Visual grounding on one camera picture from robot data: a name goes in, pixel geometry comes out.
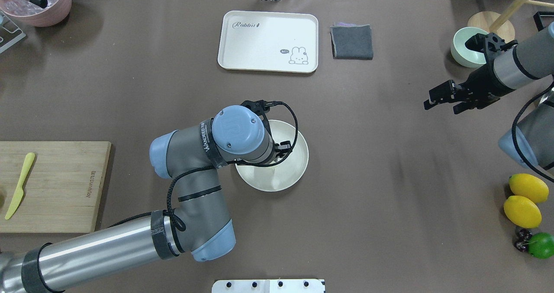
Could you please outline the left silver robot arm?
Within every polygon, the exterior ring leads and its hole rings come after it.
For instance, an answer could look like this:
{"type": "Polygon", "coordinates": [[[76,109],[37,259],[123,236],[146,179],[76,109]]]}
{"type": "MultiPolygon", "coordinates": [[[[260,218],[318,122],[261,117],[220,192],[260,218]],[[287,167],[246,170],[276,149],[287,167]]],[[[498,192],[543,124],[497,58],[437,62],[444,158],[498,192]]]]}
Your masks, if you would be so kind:
{"type": "Polygon", "coordinates": [[[293,141],[276,142],[266,113],[288,107],[279,100],[246,100],[188,129],[156,138],[150,162],[171,180],[166,208],[131,216],[103,230],[1,255],[3,293],[62,293],[158,260],[190,252],[205,262],[236,243],[218,169],[230,164],[272,167],[291,155],[293,141]]]}

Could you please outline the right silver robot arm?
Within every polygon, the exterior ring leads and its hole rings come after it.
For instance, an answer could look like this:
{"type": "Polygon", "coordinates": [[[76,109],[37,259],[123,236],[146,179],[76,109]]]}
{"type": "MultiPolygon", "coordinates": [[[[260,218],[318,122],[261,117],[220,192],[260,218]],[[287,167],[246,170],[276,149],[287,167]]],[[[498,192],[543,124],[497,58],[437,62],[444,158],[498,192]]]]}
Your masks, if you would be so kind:
{"type": "MultiPolygon", "coordinates": [[[[489,107],[536,81],[552,81],[553,36],[552,23],[521,42],[506,42],[496,33],[473,34],[465,46],[483,54],[485,64],[464,82],[447,80],[431,89],[424,108],[452,103],[460,114],[489,107]]],[[[524,103],[498,145],[520,165],[553,181],[553,84],[524,103]]]]}

